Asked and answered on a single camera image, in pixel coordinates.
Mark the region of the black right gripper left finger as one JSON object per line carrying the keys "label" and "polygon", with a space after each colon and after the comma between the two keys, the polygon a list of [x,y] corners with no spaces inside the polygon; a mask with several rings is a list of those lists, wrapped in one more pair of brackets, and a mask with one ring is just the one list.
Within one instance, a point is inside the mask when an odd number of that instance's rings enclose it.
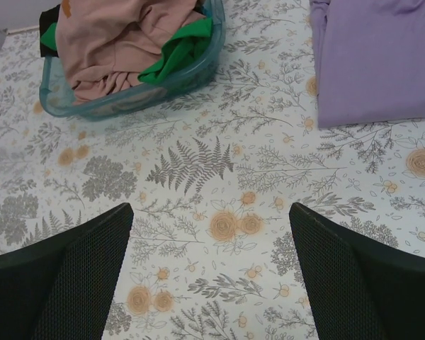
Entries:
{"label": "black right gripper left finger", "polygon": [[133,218],[122,203],[0,255],[0,339],[101,339]]}

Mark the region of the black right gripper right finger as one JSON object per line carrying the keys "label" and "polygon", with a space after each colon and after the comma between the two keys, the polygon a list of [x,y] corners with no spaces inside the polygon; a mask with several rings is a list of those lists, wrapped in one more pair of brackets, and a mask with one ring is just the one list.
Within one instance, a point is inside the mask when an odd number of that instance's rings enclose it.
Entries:
{"label": "black right gripper right finger", "polygon": [[320,339],[425,339],[425,258],[293,203],[290,226]]}

